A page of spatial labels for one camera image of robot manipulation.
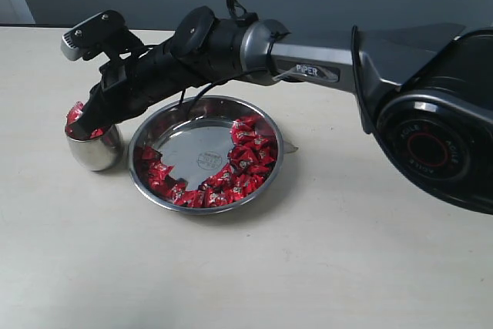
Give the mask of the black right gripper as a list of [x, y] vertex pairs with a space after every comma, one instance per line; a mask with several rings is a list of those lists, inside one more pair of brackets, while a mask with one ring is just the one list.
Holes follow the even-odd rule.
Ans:
[[173, 57], [170, 42], [163, 42], [138, 59], [110, 64], [100, 83], [92, 88], [83, 114], [67, 126], [67, 135], [90, 140], [96, 129], [143, 114], [150, 106], [191, 86], [200, 85], [200, 74]]

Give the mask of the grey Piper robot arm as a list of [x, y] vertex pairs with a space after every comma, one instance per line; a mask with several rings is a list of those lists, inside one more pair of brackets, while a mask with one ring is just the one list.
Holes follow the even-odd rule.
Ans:
[[409, 29], [292, 34], [253, 12], [217, 18], [202, 6], [149, 47], [113, 10], [62, 37], [69, 60], [108, 56], [72, 125], [88, 137], [189, 87], [237, 79], [309, 82], [355, 96], [365, 133], [424, 192], [492, 212], [492, 30], [441, 23]]

